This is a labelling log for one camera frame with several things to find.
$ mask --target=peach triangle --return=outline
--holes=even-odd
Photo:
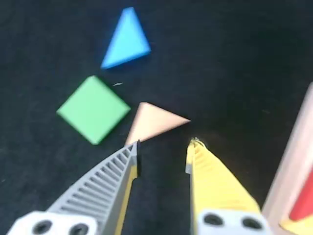
[[[149,103],[140,103],[125,144],[145,141],[190,120]]]

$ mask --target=triangle block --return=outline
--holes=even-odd
[[[150,51],[150,46],[142,31],[134,8],[125,8],[117,23],[101,68],[108,69],[114,67],[149,54]]]
[[[190,120],[155,105],[140,103],[126,144],[145,141],[188,122]]]

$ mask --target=wooden frame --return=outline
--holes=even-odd
[[[302,104],[262,213],[275,235],[292,235],[279,223],[288,220],[313,166],[313,85]]]

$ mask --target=foam shape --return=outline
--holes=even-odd
[[[190,120],[142,102],[139,104],[126,144],[137,140],[145,141],[188,122]]]
[[[310,215],[313,215],[313,169],[290,212],[289,218],[297,221]]]
[[[111,68],[150,53],[149,43],[142,31],[133,7],[125,8],[118,21],[101,68]]]
[[[304,219],[293,221],[293,220],[286,220],[280,223],[280,226],[288,231],[291,232],[293,235],[312,235],[313,232],[313,215],[308,216]]]
[[[294,207],[313,166],[313,85],[311,84],[262,208],[276,235],[290,235],[282,227]],[[293,226],[306,224],[299,221]]]
[[[88,77],[57,113],[92,144],[98,144],[130,107],[96,76]]]

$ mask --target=blue triangle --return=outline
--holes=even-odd
[[[146,55],[150,51],[150,46],[142,31],[134,8],[125,8],[118,21],[101,68],[111,68]]]

